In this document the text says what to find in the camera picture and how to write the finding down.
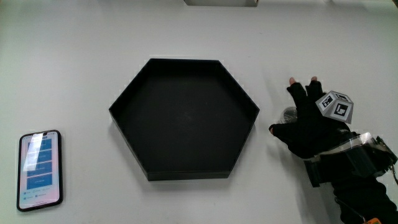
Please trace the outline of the person's right hand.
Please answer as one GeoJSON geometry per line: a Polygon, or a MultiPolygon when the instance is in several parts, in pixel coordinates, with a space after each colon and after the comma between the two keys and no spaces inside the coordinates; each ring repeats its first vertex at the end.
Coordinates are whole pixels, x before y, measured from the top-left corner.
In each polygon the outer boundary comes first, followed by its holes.
{"type": "Polygon", "coordinates": [[[326,95],[317,77],[307,86],[289,79],[287,91],[294,100],[297,120],[292,123],[272,124],[270,133],[284,142],[289,151],[302,159],[309,159],[333,149],[356,135],[346,123],[324,117],[316,101],[326,95]]]}

